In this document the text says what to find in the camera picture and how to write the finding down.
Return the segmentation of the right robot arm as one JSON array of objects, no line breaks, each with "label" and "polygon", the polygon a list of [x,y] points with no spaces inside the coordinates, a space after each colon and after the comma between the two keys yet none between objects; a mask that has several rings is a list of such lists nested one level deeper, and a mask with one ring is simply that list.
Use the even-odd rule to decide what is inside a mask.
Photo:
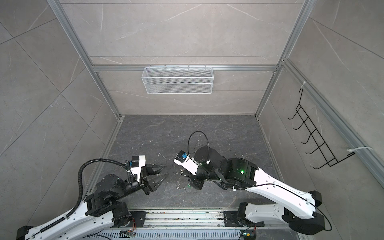
[{"label": "right robot arm", "polygon": [[246,159],[227,159],[206,144],[192,153],[179,152],[174,162],[190,173],[189,184],[196,190],[201,190],[204,183],[210,181],[223,190],[247,191],[273,201],[265,206],[241,203],[236,216],[240,226],[284,223],[309,236],[333,229],[326,228],[331,222],[319,209],[323,203],[320,192],[295,189]]}]

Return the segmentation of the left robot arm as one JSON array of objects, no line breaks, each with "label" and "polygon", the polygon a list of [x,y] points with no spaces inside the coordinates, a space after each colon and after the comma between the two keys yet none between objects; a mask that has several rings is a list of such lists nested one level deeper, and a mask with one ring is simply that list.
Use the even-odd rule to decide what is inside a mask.
[{"label": "left robot arm", "polygon": [[[97,183],[96,190],[84,196],[83,172],[93,163],[117,165],[127,172],[123,180],[108,174]],[[146,195],[156,191],[168,174],[162,174],[165,165],[146,164],[144,156],[120,163],[110,159],[93,159],[85,162],[78,172],[79,196],[68,212],[37,227],[23,226],[17,231],[18,240],[77,240],[109,227],[124,227],[132,220],[127,203],[120,200],[143,190]]]}]

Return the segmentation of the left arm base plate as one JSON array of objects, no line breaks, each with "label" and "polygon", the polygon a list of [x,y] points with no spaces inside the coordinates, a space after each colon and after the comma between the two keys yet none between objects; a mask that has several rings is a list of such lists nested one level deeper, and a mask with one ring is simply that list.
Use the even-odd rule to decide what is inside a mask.
[{"label": "left arm base plate", "polygon": [[133,212],[131,212],[131,217],[129,219],[127,227],[131,228],[131,229],[133,229],[134,226],[136,226],[136,228],[143,228],[145,220],[146,220],[146,214],[147,214],[147,212],[145,212],[145,211],[133,211]]}]

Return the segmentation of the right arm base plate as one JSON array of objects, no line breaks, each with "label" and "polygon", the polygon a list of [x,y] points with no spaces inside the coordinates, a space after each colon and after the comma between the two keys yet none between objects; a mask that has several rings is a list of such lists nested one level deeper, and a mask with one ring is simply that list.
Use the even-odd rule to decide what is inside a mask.
[{"label": "right arm base plate", "polygon": [[264,222],[253,223],[246,218],[239,217],[237,211],[224,211],[225,227],[264,227]]}]

